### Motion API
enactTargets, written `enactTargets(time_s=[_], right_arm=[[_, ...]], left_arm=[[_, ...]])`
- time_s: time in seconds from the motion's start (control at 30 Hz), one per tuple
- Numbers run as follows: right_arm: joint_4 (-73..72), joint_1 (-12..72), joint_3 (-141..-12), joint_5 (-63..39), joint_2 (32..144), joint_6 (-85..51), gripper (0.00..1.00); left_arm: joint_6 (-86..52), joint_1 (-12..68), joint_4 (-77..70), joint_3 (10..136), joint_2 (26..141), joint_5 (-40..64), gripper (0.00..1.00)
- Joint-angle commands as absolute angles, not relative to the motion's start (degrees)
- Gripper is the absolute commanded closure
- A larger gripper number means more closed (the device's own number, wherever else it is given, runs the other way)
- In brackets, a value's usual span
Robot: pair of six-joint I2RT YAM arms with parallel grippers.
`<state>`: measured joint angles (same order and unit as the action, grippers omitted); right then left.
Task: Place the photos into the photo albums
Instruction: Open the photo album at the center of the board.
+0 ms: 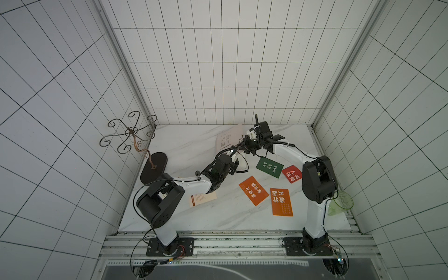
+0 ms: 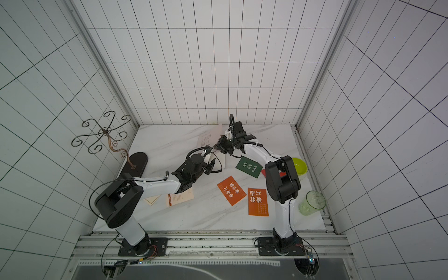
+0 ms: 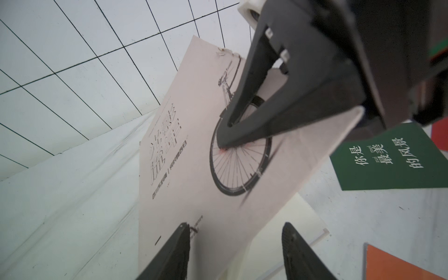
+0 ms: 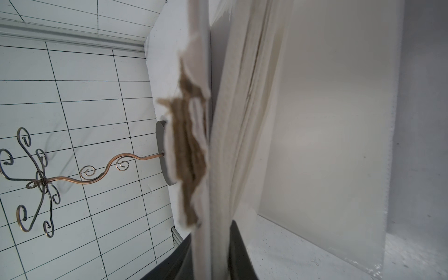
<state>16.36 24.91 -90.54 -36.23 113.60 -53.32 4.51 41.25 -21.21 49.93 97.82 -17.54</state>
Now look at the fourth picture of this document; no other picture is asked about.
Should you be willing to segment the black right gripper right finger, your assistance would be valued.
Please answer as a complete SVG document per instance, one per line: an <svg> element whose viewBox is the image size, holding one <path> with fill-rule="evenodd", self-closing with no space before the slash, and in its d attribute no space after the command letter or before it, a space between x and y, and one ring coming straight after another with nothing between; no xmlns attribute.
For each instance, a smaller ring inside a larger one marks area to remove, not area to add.
<svg viewBox="0 0 448 280"><path fill-rule="evenodd" d="M230 227L228 268L231 280L258 280L235 220Z"/></svg>

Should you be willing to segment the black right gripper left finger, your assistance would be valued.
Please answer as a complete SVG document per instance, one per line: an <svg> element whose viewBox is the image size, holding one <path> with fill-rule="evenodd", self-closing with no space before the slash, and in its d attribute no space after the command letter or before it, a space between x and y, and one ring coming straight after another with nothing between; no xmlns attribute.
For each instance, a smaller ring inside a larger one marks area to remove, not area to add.
<svg viewBox="0 0 448 280"><path fill-rule="evenodd" d="M187 255L190 243L191 235L189 234L169 257L143 276L141 280L174 280Z"/></svg>

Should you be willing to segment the white photo album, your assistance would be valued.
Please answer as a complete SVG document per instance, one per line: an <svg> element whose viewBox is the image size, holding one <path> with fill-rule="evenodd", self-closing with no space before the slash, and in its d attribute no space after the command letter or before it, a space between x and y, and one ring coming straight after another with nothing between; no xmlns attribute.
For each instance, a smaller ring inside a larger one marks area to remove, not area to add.
<svg viewBox="0 0 448 280"><path fill-rule="evenodd" d="M168 1L145 42L191 231L179 279L228 280L256 214L381 278L402 1Z"/></svg>

